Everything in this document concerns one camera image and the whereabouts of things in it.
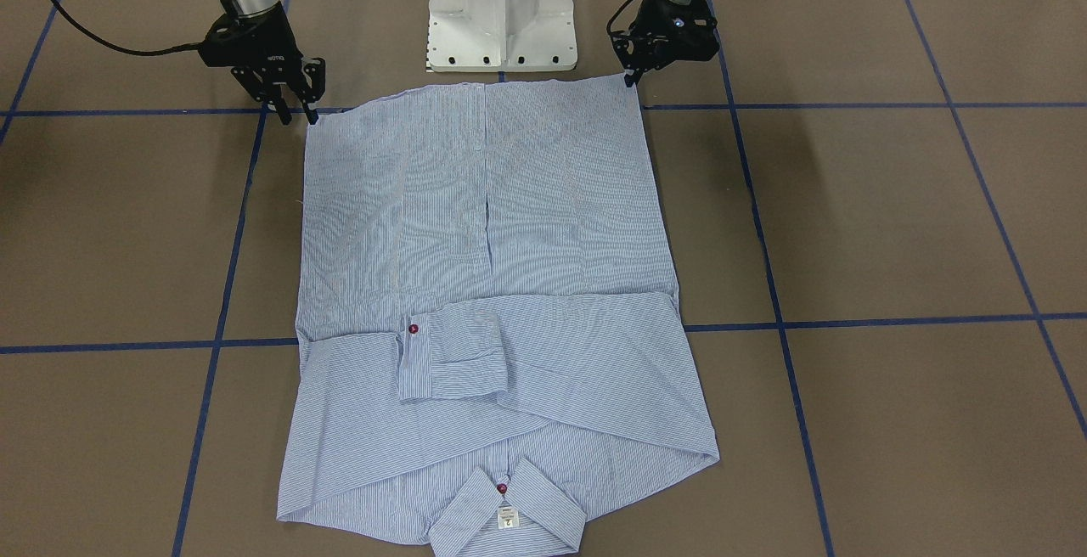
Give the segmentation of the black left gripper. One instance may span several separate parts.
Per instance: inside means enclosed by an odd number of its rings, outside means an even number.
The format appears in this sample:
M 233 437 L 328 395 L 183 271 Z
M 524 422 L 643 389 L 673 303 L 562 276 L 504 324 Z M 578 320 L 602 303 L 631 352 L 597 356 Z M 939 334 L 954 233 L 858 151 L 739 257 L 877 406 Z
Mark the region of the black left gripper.
M 704 62 L 719 53 L 717 18 L 707 0 L 673 3 L 672 0 L 626 0 L 611 16 L 617 22 L 622 12 L 638 3 L 635 20 L 625 30 L 610 30 L 608 36 L 617 55 L 627 88 L 642 74 L 677 61 Z

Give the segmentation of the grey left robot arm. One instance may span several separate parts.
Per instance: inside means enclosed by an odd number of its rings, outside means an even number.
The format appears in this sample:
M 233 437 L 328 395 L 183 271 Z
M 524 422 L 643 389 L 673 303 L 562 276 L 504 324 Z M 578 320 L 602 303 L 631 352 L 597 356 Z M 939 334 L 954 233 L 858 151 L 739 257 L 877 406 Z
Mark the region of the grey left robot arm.
M 605 34 L 628 87 L 675 62 L 710 61 L 721 49 L 709 0 L 626 0 Z

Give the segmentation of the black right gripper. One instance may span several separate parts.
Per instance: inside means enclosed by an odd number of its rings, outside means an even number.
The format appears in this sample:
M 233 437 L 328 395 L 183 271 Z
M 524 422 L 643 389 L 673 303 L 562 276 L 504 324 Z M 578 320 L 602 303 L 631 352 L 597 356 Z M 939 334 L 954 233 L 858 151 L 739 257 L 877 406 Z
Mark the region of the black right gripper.
M 303 57 L 282 3 L 248 18 L 221 16 L 207 30 L 198 54 L 209 67 L 230 69 L 245 92 L 274 111 L 283 125 L 293 120 L 283 86 L 293 90 L 307 123 L 318 123 L 316 104 L 326 90 L 326 61 Z

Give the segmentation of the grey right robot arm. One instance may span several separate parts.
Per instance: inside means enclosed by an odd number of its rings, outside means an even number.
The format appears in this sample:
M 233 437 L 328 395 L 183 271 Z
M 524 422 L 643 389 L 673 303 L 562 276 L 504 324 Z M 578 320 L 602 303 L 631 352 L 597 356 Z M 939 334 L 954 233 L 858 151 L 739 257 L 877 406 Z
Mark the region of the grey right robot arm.
M 284 92 L 292 92 L 307 116 L 318 122 L 314 106 L 325 92 L 326 63 L 307 58 L 296 45 L 283 0 L 217 0 L 222 15 L 205 38 L 166 48 L 160 54 L 193 51 L 207 67 L 230 70 L 234 81 L 285 125 L 293 116 Z

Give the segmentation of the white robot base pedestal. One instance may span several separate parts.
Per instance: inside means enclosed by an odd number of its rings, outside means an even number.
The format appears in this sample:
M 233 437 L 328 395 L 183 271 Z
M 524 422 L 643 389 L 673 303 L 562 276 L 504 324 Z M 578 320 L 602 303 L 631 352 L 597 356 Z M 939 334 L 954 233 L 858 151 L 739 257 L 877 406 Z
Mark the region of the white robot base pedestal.
M 566 72 L 579 52 L 573 0 L 430 0 L 435 73 Z

